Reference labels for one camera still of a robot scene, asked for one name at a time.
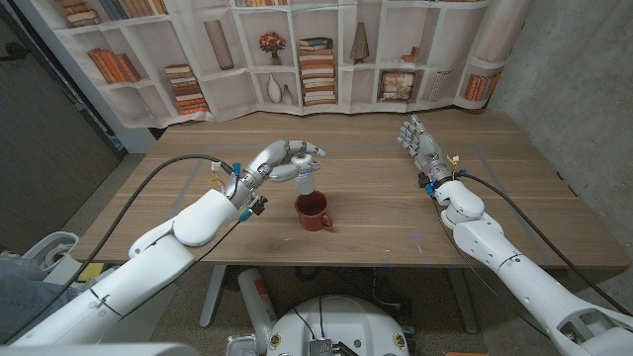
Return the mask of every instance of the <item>flowers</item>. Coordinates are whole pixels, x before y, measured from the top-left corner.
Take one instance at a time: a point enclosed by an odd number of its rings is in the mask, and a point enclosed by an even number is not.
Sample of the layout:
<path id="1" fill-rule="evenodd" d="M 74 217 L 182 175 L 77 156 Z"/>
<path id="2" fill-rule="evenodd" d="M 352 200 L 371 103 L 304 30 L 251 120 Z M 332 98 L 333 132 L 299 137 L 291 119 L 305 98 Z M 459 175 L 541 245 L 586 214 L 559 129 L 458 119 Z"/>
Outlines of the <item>flowers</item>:
<path id="1" fill-rule="evenodd" d="M 265 33 L 264 36 L 259 39 L 259 47 L 261 50 L 267 52 L 276 52 L 279 49 L 284 49 L 285 46 L 286 40 L 277 33 Z"/>

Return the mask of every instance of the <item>mug handle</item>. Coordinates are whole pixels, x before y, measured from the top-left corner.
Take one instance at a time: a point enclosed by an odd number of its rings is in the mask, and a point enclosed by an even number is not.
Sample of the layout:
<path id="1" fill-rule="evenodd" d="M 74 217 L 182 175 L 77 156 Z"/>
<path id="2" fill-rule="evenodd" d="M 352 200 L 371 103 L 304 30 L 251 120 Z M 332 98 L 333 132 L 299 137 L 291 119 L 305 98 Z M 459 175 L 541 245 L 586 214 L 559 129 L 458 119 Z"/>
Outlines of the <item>mug handle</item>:
<path id="1" fill-rule="evenodd" d="M 322 217 L 320 217 L 320 222 L 323 224 L 323 227 L 332 228 L 333 222 L 332 218 L 330 218 L 329 216 L 323 215 Z"/>

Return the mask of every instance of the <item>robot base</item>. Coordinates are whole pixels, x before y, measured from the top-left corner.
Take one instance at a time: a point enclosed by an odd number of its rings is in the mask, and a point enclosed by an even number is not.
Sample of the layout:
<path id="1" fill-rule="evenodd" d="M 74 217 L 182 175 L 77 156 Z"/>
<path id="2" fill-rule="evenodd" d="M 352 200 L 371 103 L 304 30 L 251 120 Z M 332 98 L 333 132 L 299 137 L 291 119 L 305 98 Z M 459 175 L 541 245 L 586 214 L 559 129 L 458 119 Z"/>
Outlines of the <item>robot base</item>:
<path id="1" fill-rule="evenodd" d="M 324 339 L 332 344 L 342 342 L 358 355 L 408 356 L 403 330 L 398 323 L 378 307 L 358 298 L 348 296 L 325 296 L 311 299 L 296 307 L 315 333 L 321 337 L 320 317 L 323 319 Z M 309 344 L 313 339 L 306 324 L 288 311 L 275 324 L 268 345 L 268 356 L 311 355 Z"/>

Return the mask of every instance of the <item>table leg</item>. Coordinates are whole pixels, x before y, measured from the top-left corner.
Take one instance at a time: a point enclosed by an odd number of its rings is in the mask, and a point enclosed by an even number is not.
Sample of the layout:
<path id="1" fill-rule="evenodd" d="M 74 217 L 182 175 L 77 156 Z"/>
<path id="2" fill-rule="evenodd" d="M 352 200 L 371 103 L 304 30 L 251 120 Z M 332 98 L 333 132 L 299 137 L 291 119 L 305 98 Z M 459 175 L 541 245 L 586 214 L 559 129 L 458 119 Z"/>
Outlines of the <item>table leg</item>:
<path id="1" fill-rule="evenodd" d="M 453 286 L 453 293 L 457 299 L 457 305 L 459 311 L 462 313 L 464 319 L 464 329 L 470 334 L 479 332 L 479 326 L 477 319 L 475 318 L 475 310 L 473 309 L 473 303 L 468 292 L 468 286 L 466 285 L 466 279 L 464 279 L 464 271 L 461 268 L 449 268 L 448 279 Z"/>
<path id="2" fill-rule="evenodd" d="M 205 305 L 202 307 L 202 314 L 200 315 L 200 326 L 209 327 L 216 315 L 216 308 L 220 301 L 220 292 L 222 291 L 222 284 L 225 280 L 225 265 L 216 265 L 211 272 L 211 280 L 209 281 L 209 289 L 207 290 L 207 297 L 205 298 Z"/>

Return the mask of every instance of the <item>vase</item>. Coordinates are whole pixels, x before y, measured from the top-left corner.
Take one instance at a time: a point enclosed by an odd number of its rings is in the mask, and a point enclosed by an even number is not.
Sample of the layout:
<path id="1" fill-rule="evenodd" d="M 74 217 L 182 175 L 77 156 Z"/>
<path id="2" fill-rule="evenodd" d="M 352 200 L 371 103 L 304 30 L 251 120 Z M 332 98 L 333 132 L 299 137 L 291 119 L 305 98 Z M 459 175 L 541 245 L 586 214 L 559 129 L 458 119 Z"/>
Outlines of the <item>vase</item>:
<path id="1" fill-rule="evenodd" d="M 284 85 L 284 92 L 281 94 L 281 101 L 286 105 L 293 105 L 293 95 L 290 93 L 288 85 Z"/>
<path id="2" fill-rule="evenodd" d="M 275 104 L 281 103 L 281 87 L 279 83 L 275 81 L 272 74 L 268 74 L 268 85 L 266 86 L 268 92 L 268 98 Z"/>
<path id="3" fill-rule="evenodd" d="M 277 50 L 272 51 L 272 57 L 270 58 L 270 63 L 272 65 L 281 65 L 281 58 L 279 54 L 277 54 Z"/>

